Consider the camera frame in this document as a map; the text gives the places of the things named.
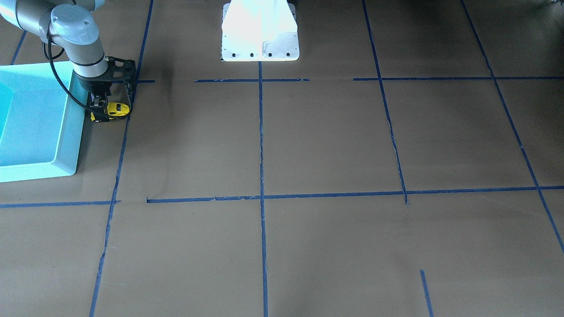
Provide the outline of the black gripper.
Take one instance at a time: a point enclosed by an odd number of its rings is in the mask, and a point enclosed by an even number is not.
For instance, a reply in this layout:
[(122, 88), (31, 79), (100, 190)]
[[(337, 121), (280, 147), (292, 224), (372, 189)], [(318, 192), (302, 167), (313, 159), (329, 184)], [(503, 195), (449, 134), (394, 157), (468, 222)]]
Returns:
[(108, 95), (111, 94), (112, 75), (97, 77), (77, 75), (79, 84), (90, 93), (90, 118), (109, 118), (107, 111)]

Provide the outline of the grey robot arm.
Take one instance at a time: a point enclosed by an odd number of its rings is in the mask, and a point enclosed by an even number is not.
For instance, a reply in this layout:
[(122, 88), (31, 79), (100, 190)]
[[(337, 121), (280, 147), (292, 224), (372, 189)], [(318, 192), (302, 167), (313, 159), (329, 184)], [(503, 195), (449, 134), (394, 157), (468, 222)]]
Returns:
[(95, 122), (109, 121), (107, 98), (114, 80), (115, 59), (105, 55), (92, 13), (103, 0), (3, 0), (1, 16), (40, 37), (50, 63), (52, 45), (66, 52), (81, 86), (91, 100), (83, 108)]

